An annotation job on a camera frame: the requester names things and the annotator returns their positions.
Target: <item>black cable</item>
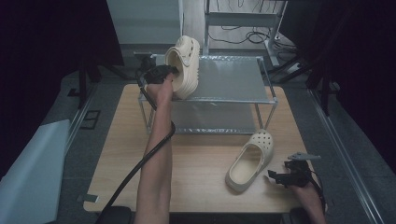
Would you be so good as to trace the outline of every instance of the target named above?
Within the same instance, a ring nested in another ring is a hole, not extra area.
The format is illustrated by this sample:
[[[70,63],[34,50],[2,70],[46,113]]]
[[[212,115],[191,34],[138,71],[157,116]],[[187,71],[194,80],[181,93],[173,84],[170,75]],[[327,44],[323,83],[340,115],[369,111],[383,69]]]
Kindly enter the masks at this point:
[[[325,214],[325,213],[326,213],[326,200],[325,200],[325,198],[324,198],[324,194],[323,194],[322,188],[321,188],[320,185],[314,180],[314,178],[312,178],[311,176],[309,176],[309,175],[307,175],[307,174],[305,174],[305,175],[306,175],[306,177],[308,178],[308,180],[314,185],[315,190],[317,191],[317,194],[318,194],[318,196],[319,196],[319,198],[320,198],[320,202],[321,202],[321,205],[322,205],[323,214]]]
[[[289,61],[289,59],[285,59],[285,58],[283,58],[283,56],[281,56],[281,54],[295,54],[294,52],[291,52],[291,51],[280,51],[280,52],[278,52],[277,54],[276,54],[276,57],[278,58],[278,59],[280,59],[281,61],[283,61],[283,62],[288,62]]]
[[[216,0],[216,2],[218,3],[218,11],[220,11],[220,9],[219,9],[219,0]]]
[[[264,0],[262,0],[262,5],[264,5]],[[259,12],[262,12],[262,5],[260,6]]]
[[[238,0],[238,7],[242,7],[244,5],[244,3],[245,3],[245,0],[243,0],[241,6],[239,6],[239,0]]]
[[[322,181],[321,181],[320,176],[319,176],[316,172],[314,172],[314,171],[311,171],[311,173],[314,174],[314,175],[318,178],[319,185],[321,186],[321,189],[322,189],[322,191],[323,191],[323,183],[322,183]]]
[[[275,3],[274,3],[273,13],[275,12],[276,3],[277,3],[277,1],[275,1]]]
[[[253,36],[257,36],[260,39],[260,41],[252,40],[251,37],[253,37]],[[262,44],[265,41],[265,39],[268,38],[268,36],[265,33],[254,31],[254,27],[253,27],[253,31],[247,32],[246,37],[247,37],[247,40],[253,44]]]
[[[245,38],[244,40],[239,41],[239,42],[232,42],[232,41],[223,40],[223,39],[215,39],[215,38],[213,38],[210,34],[209,34],[209,37],[210,37],[212,40],[214,40],[214,41],[225,42],[225,43],[229,43],[229,44],[241,44],[241,43],[243,43],[243,42],[245,42],[245,41],[248,40],[247,38]]]
[[[125,188],[125,186],[129,183],[129,181],[134,177],[134,175],[143,167],[146,162],[151,159],[154,154],[160,150],[163,145],[172,137],[172,135],[175,133],[176,127],[175,124],[172,122],[171,123],[171,132],[165,136],[163,140],[161,140],[160,143],[158,143],[157,146],[155,146],[148,154],[146,154],[143,159],[134,167],[134,169],[125,177],[125,179],[121,182],[120,186],[116,189],[114,192],[113,196],[110,198],[108,203],[106,204],[105,208],[103,209],[101,215],[116,201],[122,190]]]
[[[223,30],[236,30],[236,29],[239,29],[239,28],[241,28],[242,26],[235,26],[235,27],[233,27],[233,28],[224,28],[224,26],[221,26],[221,29],[223,29]]]
[[[259,3],[260,3],[260,0],[259,1],[257,1],[257,3],[256,3],[256,6],[254,6],[254,8],[253,8],[253,10],[251,10],[251,12],[254,12],[254,9],[256,9],[256,7],[259,5]]]
[[[271,73],[277,72],[277,71],[279,71],[279,70],[282,70],[282,69],[284,69],[285,67],[291,65],[292,63],[296,62],[298,59],[300,59],[300,56],[299,56],[299,55],[296,55],[296,56],[294,56],[294,58],[290,59],[289,61],[287,61],[286,63],[282,64],[281,66],[276,67],[276,68],[271,69],[271,70],[268,70],[267,73],[268,73],[268,74],[271,74]]]
[[[233,9],[231,8],[231,1],[228,0],[228,8],[231,10],[231,12],[233,12]]]
[[[284,44],[284,43],[281,43],[281,42],[278,42],[278,41],[275,41],[275,43],[276,43],[277,45],[283,45],[283,46],[285,46],[285,47],[296,48],[295,45],[288,45],[288,44]]]

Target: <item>metal frame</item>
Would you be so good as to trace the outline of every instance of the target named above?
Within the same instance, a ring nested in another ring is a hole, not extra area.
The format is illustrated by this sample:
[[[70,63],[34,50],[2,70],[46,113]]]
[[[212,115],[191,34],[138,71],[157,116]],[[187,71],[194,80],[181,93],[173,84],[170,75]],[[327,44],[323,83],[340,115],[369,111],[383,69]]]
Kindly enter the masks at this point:
[[[279,66],[279,61],[274,53],[273,45],[283,17],[286,1],[281,1],[280,4],[280,9],[276,14],[226,13],[210,12],[210,0],[206,0],[203,55],[209,54],[209,26],[270,27],[273,28],[273,32],[271,32],[270,38],[264,41],[264,44],[272,65]]]
[[[251,58],[252,59],[256,59],[257,65],[259,66],[259,69],[260,69],[260,72],[262,74],[264,74],[263,77],[267,80],[268,86],[269,86],[269,88],[271,90],[271,94],[269,94],[267,96],[268,98],[266,99],[265,102],[250,101],[250,100],[247,100],[247,101],[229,101],[227,99],[214,100],[214,101],[212,101],[212,100],[210,100],[210,101],[206,101],[206,100],[199,101],[198,100],[196,102],[197,103],[208,103],[208,104],[212,104],[212,103],[216,103],[216,104],[217,103],[227,103],[227,104],[254,105],[255,106],[255,110],[256,110],[256,116],[257,116],[260,128],[261,129],[267,129],[268,126],[269,126],[270,120],[271,120],[271,118],[274,115],[274,112],[276,110],[276,106],[278,104],[278,101],[276,99],[276,94],[275,94],[274,88],[273,88],[273,86],[271,84],[270,78],[269,78],[269,76],[268,76],[268,74],[266,72],[263,58],[262,57],[251,57]],[[150,133],[151,132],[151,125],[152,125],[152,122],[153,122],[153,116],[154,116],[155,111],[152,108],[150,108],[149,112],[147,110],[145,110],[145,106],[144,106],[143,102],[145,102],[147,100],[146,100],[145,96],[142,93],[139,94],[137,100],[138,100],[140,108],[141,108],[141,112],[142,112],[142,115],[143,115],[143,121],[145,122],[145,125],[146,125],[146,128],[147,128],[147,132]],[[192,98],[192,99],[188,99],[188,100],[184,100],[184,101],[177,100],[177,102],[186,102],[186,103],[190,102],[191,103],[191,102],[195,102],[195,100]],[[262,113],[261,113],[261,111],[259,109],[259,105],[271,105],[272,106],[271,111],[270,111],[270,113],[268,115],[268,118],[266,119],[265,123],[264,123],[264,121],[262,119]],[[238,129],[238,128],[220,128],[220,129],[218,129],[218,128],[198,128],[198,129],[197,128],[188,128],[188,129],[186,129],[186,128],[178,128],[177,129],[177,133],[252,134],[252,133],[254,133],[254,131],[248,130],[248,129],[246,129],[246,130],[245,129]]]

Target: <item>white clog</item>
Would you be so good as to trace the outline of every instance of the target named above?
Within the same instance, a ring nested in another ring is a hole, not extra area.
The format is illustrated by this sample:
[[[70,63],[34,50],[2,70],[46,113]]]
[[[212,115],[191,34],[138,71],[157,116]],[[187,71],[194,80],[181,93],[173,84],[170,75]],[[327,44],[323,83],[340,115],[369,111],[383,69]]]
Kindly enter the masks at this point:
[[[268,165],[273,155],[272,135],[264,129],[258,130],[242,147],[241,153],[227,172],[225,182],[235,191],[245,191]]]
[[[198,86],[199,51],[198,41],[183,35],[165,53],[165,64],[175,66],[179,72],[172,84],[175,96],[180,99],[189,97]]]

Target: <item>floor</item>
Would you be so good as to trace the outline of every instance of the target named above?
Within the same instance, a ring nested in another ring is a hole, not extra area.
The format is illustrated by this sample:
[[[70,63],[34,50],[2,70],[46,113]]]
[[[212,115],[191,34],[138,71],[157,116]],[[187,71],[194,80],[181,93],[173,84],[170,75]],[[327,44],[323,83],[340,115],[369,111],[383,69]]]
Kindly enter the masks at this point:
[[[248,2],[256,4],[255,1],[245,2],[244,6],[247,6]],[[194,5],[188,4],[184,7],[186,11],[195,8]],[[195,36],[194,28],[197,30],[196,26],[199,26],[199,22],[189,23],[189,21],[193,19],[186,17],[185,34]],[[237,32],[243,34],[245,31],[241,29]],[[262,44],[253,45],[248,42],[243,46],[225,45],[224,42],[217,46],[216,44],[216,41],[211,41],[213,49],[210,51],[211,54],[263,56],[267,68],[272,69]],[[150,49],[150,51],[164,53],[166,49]],[[278,54],[280,63],[292,57],[289,52],[288,50],[287,53]],[[132,77],[139,67],[139,60],[132,55],[124,55],[124,60],[125,67],[119,69]],[[91,100],[84,108],[86,111],[100,110],[100,117],[94,129],[77,129],[68,149],[58,218],[53,223],[94,223],[97,219],[96,214],[84,211],[80,196],[88,191],[122,88],[126,84],[134,83],[133,80],[118,77],[103,67],[100,70],[103,78],[99,83],[89,84]],[[270,78],[275,81],[286,74],[285,69],[270,74]],[[304,74],[287,83],[275,85],[281,86],[288,97],[307,151],[322,158],[320,161],[313,161],[313,165],[321,178],[329,206],[326,213],[328,223],[391,223],[396,219],[394,213],[396,189],[392,187],[396,185],[395,174],[388,168],[359,126],[338,104],[335,95],[330,96],[330,116],[323,116],[316,102],[318,91],[310,91],[304,84],[307,77],[308,74]],[[76,114],[81,112],[77,110],[78,98],[67,96],[71,89],[78,89],[77,73],[64,78],[58,98],[43,124],[61,119],[73,121]],[[88,120],[80,123],[80,127],[90,125]],[[280,215],[173,214],[171,220],[173,223],[279,223]]]

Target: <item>black clamp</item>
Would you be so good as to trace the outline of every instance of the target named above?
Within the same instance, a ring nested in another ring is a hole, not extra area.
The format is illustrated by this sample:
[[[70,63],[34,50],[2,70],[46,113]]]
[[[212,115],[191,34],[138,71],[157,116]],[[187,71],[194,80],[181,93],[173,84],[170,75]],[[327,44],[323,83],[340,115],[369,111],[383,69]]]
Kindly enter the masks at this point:
[[[318,160],[320,156],[313,156],[302,152],[297,152],[288,156],[290,161],[285,161],[286,168],[290,169],[289,174],[277,174],[268,170],[269,177],[273,178],[277,184],[285,186],[295,185],[304,187],[312,180],[312,171],[309,168],[308,160]]]
[[[162,84],[169,73],[177,74],[178,70],[171,65],[158,65],[149,69],[144,78],[148,84]]]

